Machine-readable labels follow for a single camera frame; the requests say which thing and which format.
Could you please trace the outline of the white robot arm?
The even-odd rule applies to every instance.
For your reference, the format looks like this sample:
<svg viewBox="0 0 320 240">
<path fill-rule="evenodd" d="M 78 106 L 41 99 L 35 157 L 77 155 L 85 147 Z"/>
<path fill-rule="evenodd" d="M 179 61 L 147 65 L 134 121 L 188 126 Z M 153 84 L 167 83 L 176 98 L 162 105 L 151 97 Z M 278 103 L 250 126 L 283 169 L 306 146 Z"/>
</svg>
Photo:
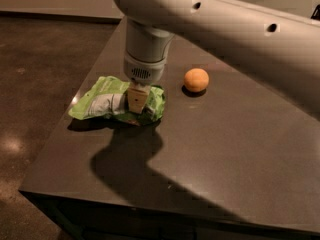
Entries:
<svg viewBox="0 0 320 240">
<path fill-rule="evenodd" d="M 320 25 L 237 0 L 114 0 L 127 17 L 125 74 L 159 81 L 174 34 L 262 81 L 317 118 Z"/>
</svg>

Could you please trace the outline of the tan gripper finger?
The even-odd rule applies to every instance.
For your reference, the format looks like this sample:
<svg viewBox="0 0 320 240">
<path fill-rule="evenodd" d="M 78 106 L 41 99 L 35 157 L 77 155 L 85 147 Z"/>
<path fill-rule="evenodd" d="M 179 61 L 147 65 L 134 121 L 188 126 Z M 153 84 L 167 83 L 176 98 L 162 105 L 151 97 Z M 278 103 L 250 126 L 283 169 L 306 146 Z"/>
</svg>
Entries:
<svg viewBox="0 0 320 240">
<path fill-rule="evenodd" d="M 127 89 L 127 99 L 129 110 L 133 113 L 141 114 L 151 90 L 150 85 L 142 85 L 131 82 Z"/>
</svg>

